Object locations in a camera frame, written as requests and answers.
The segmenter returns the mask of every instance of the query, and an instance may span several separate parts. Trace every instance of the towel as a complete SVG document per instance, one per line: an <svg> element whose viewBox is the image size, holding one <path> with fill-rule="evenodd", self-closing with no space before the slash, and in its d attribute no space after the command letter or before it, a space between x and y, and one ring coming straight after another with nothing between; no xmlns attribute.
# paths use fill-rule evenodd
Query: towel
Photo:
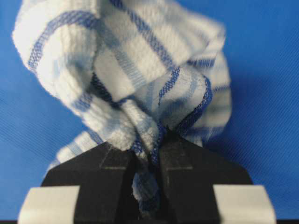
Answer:
<svg viewBox="0 0 299 224"><path fill-rule="evenodd" d="M140 162L141 214L159 209L166 128L202 146L231 114L222 25L168 0L23 0L13 40L41 85L88 127L52 168L104 141Z"/></svg>

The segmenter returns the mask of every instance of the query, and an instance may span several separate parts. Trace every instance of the blue backdrop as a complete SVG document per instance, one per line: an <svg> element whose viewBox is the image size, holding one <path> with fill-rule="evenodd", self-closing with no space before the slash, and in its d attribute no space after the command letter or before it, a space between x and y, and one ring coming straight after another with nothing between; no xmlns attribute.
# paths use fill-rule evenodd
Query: blue backdrop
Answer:
<svg viewBox="0 0 299 224"><path fill-rule="evenodd" d="M209 149L266 186L278 218L299 218L299 1L179 0L222 22L233 112ZM11 33L20 0L0 1L0 219L16 219L56 151L85 126L25 69Z"/></svg>

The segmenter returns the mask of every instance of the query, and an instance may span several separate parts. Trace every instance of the white tape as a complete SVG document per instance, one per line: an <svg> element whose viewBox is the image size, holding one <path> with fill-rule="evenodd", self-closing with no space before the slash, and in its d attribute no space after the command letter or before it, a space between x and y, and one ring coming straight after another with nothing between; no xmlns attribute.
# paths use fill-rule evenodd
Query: white tape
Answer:
<svg viewBox="0 0 299 224"><path fill-rule="evenodd" d="M31 188L18 224L73 224L79 186Z"/></svg>
<svg viewBox="0 0 299 224"><path fill-rule="evenodd" d="M275 224L274 209L261 185L214 185L221 224Z"/></svg>

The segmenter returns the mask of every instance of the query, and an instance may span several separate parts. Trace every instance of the blue stripe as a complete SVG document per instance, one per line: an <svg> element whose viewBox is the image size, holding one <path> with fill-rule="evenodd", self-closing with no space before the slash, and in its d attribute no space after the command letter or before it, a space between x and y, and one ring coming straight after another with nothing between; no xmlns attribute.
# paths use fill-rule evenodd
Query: blue stripe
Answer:
<svg viewBox="0 0 299 224"><path fill-rule="evenodd" d="M143 152L141 139L140 139L140 136L138 134L136 135L136 140L133 142L130 150L132 150L136 154Z"/></svg>
<svg viewBox="0 0 299 224"><path fill-rule="evenodd" d="M93 99L93 96L88 92L84 92L81 94L79 99L75 100L71 103L71 106L74 109L80 110L81 112L86 112L90 108L90 103Z"/></svg>
<svg viewBox="0 0 299 224"><path fill-rule="evenodd" d="M112 118L105 121L103 128L97 130L99 135L101 135L104 139L108 139L111 133L113 133L117 128L120 127L119 118Z"/></svg>
<svg viewBox="0 0 299 224"><path fill-rule="evenodd" d="M201 117L205 108L212 101L213 94L211 90L211 83L206 77L205 84L206 92L201 103L188 116L186 116L175 128L176 132L178 132L182 136L184 136L188 129L195 124L195 122Z"/></svg>
<svg viewBox="0 0 299 224"><path fill-rule="evenodd" d="M149 110L145 105L143 101L140 101L138 98L136 98L134 95L132 95L130 97L131 100L135 101L135 103L137 104L137 106L147 115L151 116L151 110Z"/></svg>
<svg viewBox="0 0 299 224"><path fill-rule="evenodd" d="M94 132L93 130L91 129L88 129L87 130L87 133L89 134L90 138L96 142L98 145L99 144L102 144L104 141L103 139L98 135L98 133Z"/></svg>
<svg viewBox="0 0 299 224"><path fill-rule="evenodd" d="M180 72L180 67L177 67L176 69L172 70L171 73L171 78L169 81L167 81L164 86L162 87L162 89L159 91L159 102L158 102L158 106L160 106L161 104L161 99L162 97L173 88L173 86L175 85L176 81L178 80L178 76L179 76L179 72Z"/></svg>
<svg viewBox="0 0 299 224"><path fill-rule="evenodd" d="M220 91L226 91L226 90L230 90L229 85L216 86L213 88L213 93L220 92Z"/></svg>
<svg viewBox="0 0 299 224"><path fill-rule="evenodd" d="M212 68L215 64L215 58L205 58L200 60L188 60L188 64L199 69Z"/></svg>
<svg viewBox="0 0 299 224"><path fill-rule="evenodd" d="M69 11L60 14L55 19L48 22L46 29L33 45L33 49L28 60L28 67L33 72L36 71L38 63L43 56L44 44L59 27L64 25L77 24L79 26L85 27L86 29L94 29L97 20L98 19L90 12Z"/></svg>
<svg viewBox="0 0 299 224"><path fill-rule="evenodd" d="M164 15L165 21L167 21L168 23L172 24L173 22L176 21L179 21L180 23L183 21L184 24L188 23L188 21L186 21L185 18L182 17L182 15L180 14L174 14L174 13L169 14L169 12L165 10L165 7L162 7L157 0L155 0L155 4L158 5L158 9L160 10L161 14ZM190 52L194 52L196 48L194 46L194 43L191 41L189 34L187 34L186 32L182 32L180 29L177 29L176 26L173 26L173 29L175 29L175 31L179 34L179 36L185 41L185 43L190 49ZM194 30L194 27L192 26L184 26L184 30L189 30L193 34L196 34L196 36L198 36L204 42L205 46L206 47L208 46L209 38L203 31L198 29Z"/></svg>
<svg viewBox="0 0 299 224"><path fill-rule="evenodd" d="M182 97L176 99L176 101L171 102L166 109L162 110L162 114L160 116L160 120L163 121L165 118L169 117L172 113L174 113L175 110L182 107L188 99L190 99L196 88L197 88L197 75L191 75L191 83L187 91L182 95Z"/></svg>
<svg viewBox="0 0 299 224"><path fill-rule="evenodd" d="M142 35L144 40L150 45L152 50L159 56L161 62L164 64L167 70L173 70L176 66L172 61L171 56L165 49L162 43L154 35L149 25L138 16L133 10L127 8L121 0L110 0L110 2L119 10L126 12L131 21L136 25L139 33Z"/></svg>
<svg viewBox="0 0 299 224"><path fill-rule="evenodd" d="M93 65L93 57L89 54L82 52L65 53L61 57L54 59L51 62L53 65L53 72L50 74L52 80L58 78L63 69L66 69L69 65L75 65L78 72L82 70L89 70ZM49 78L48 72L42 72L38 74L39 77Z"/></svg>
<svg viewBox="0 0 299 224"><path fill-rule="evenodd" d="M95 89L93 92L97 97L102 100L110 103L113 107L118 107L117 103L112 100L112 96L109 91L106 89L104 84L99 80L97 74L93 73L93 77L91 80L91 85Z"/></svg>
<svg viewBox="0 0 299 224"><path fill-rule="evenodd" d="M146 114L146 117L139 121L136 125L138 133L141 135L148 131L148 129L151 127L151 124L155 124L154 119L150 116L149 111L147 108L143 106L143 104L140 103L134 96L130 97L130 100L134 101L135 104L138 106L138 108Z"/></svg>
<svg viewBox="0 0 299 224"><path fill-rule="evenodd" d="M79 155L83 153L83 151L74 141L68 146L68 148L71 150L72 153L74 153L74 155Z"/></svg>
<svg viewBox="0 0 299 224"><path fill-rule="evenodd" d="M131 84L137 90L141 86L146 84L146 80L139 69L135 66L129 56L124 52L121 48L121 43L114 36L113 32L109 30L109 28L104 24L104 22L99 19L97 25L97 31L101 36L104 43L108 46L108 48L114 53L115 59L121 69L128 76ZM100 46L99 52L103 51L103 45Z"/></svg>

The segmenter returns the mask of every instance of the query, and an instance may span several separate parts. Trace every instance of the fabric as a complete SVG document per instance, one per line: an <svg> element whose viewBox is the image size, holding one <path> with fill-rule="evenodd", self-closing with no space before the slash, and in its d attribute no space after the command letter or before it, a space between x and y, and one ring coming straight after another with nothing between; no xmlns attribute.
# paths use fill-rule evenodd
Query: fabric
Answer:
<svg viewBox="0 0 299 224"><path fill-rule="evenodd" d="M50 167L106 140L133 150L144 216L159 205L148 166L158 168L165 128L201 145L230 117L224 28L176 3L24 0L13 39L42 86L89 127Z"/></svg>

